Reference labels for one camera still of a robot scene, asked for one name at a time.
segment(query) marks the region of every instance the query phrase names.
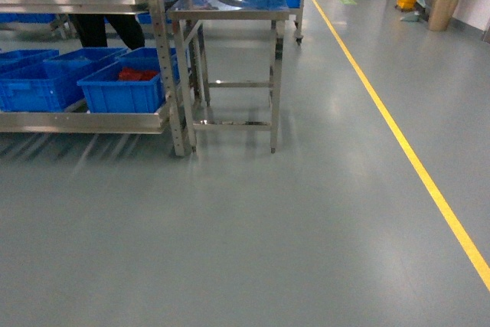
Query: table leg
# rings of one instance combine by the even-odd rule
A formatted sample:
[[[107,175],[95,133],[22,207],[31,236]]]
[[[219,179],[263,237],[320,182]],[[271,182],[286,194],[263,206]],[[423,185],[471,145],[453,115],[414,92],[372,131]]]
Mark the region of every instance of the table leg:
[[[199,27],[198,30],[198,43],[199,49],[201,52],[201,60],[200,60],[200,74],[202,77],[202,85],[204,88],[204,99],[206,100],[206,105],[210,106],[211,104],[211,95],[209,93],[209,77],[207,75],[207,58],[206,58],[206,47],[204,44],[204,29],[203,25]]]
[[[182,34],[181,22],[172,22],[174,32],[175,51],[177,53],[178,72],[181,78],[182,99],[184,100],[185,121],[192,150],[195,151],[197,140],[194,131],[194,118],[192,116],[191,86],[189,84],[189,72],[187,58],[185,56],[184,35]]]
[[[299,14],[296,15],[295,25],[296,31],[294,33],[294,37],[296,38],[296,42],[301,44],[303,39],[302,28],[303,28],[303,7],[305,5],[305,0],[301,0],[299,4]]]
[[[271,22],[271,37],[274,37],[273,61],[270,65],[270,82],[272,87],[272,119],[270,127],[270,151],[274,153],[277,147],[277,136],[279,130],[279,102],[281,94],[281,78],[283,73],[283,45],[284,45],[284,21]]]

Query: stainless steel table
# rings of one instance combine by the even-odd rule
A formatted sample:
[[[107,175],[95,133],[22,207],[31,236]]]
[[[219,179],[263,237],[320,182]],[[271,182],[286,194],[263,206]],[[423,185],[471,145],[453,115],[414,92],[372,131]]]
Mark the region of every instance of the stainless steel table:
[[[195,151],[197,140],[196,129],[246,129],[270,131],[271,153],[276,151],[277,131],[279,127],[279,101],[281,89],[281,73],[283,68],[283,39],[284,21],[289,18],[289,8],[286,0],[179,0],[168,11],[174,29],[175,48],[177,49],[178,68],[181,75],[182,96],[184,100],[185,116],[188,122],[189,142]],[[269,20],[270,33],[270,73],[265,81],[222,81],[210,83],[207,78],[207,61],[204,45],[203,20]],[[188,79],[188,62],[185,48],[194,41],[193,60],[197,66],[204,87],[204,98],[210,106],[211,87],[265,87],[269,89],[271,106],[270,122],[222,122],[222,121],[195,121],[191,98],[191,86]],[[195,102],[201,100],[201,87],[199,82],[192,86]]]

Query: table top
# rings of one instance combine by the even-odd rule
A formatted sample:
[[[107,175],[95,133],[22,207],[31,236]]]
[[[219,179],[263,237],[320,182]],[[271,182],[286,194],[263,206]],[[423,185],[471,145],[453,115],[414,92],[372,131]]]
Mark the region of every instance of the table top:
[[[289,18],[286,0],[178,0],[169,10],[171,20],[250,19],[282,21]]]

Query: yellow floor line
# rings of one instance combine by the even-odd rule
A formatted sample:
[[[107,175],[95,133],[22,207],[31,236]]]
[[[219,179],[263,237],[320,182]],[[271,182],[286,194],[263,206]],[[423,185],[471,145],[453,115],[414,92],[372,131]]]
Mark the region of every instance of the yellow floor line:
[[[461,225],[461,222],[459,222],[458,218],[452,211],[451,207],[446,202],[446,199],[443,197],[442,193],[437,188],[436,183],[434,183],[434,180],[432,180],[432,178],[430,177],[429,172],[427,172],[427,170],[423,167],[422,162],[419,160],[414,150],[410,146],[409,142],[401,132],[400,128],[395,123],[393,117],[391,117],[386,106],[383,104],[380,97],[377,95],[376,91],[371,86],[371,83],[369,82],[368,78],[366,77],[362,69],[359,67],[359,64],[355,61],[354,57],[352,57],[351,52],[347,49],[347,46],[345,46],[343,40],[338,35],[334,26],[323,12],[322,7],[320,7],[320,5],[316,0],[312,0],[312,2],[315,5],[315,7],[318,9],[318,12],[322,16],[328,28],[330,29],[330,32],[334,35],[335,40],[337,40],[341,49],[344,51],[345,56],[352,64],[352,67],[355,69],[356,73],[358,74],[359,78],[364,84],[364,87],[366,88],[367,92],[371,96],[371,99],[373,99],[374,103],[376,104],[376,107],[379,109],[381,115],[386,120],[386,123],[390,127],[391,132],[393,132],[393,134],[395,135],[398,143],[400,144],[401,148],[405,152],[405,155],[407,155],[407,158],[410,160],[410,163],[412,164],[413,168],[415,168],[415,171],[419,175],[420,180],[422,180],[422,183],[426,186],[427,191],[430,193],[430,196],[432,197],[434,202],[436,202],[436,205],[441,211],[441,214],[443,214],[443,217],[446,219],[446,222],[451,228],[454,235],[456,236],[456,239],[458,239],[458,242],[461,244],[461,247],[468,255],[469,260],[473,263],[476,272],[478,272],[478,274],[483,280],[483,283],[487,286],[487,289],[490,292],[490,267],[488,267],[488,264],[485,262],[485,259],[480,254],[476,245],[473,243],[471,237],[469,237],[465,228]]]

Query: plant pot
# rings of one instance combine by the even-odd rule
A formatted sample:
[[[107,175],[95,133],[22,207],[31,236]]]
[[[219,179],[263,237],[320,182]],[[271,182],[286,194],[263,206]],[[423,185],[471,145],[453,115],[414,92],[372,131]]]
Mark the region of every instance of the plant pot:
[[[434,0],[430,10],[429,30],[445,31],[449,26],[459,0]]]

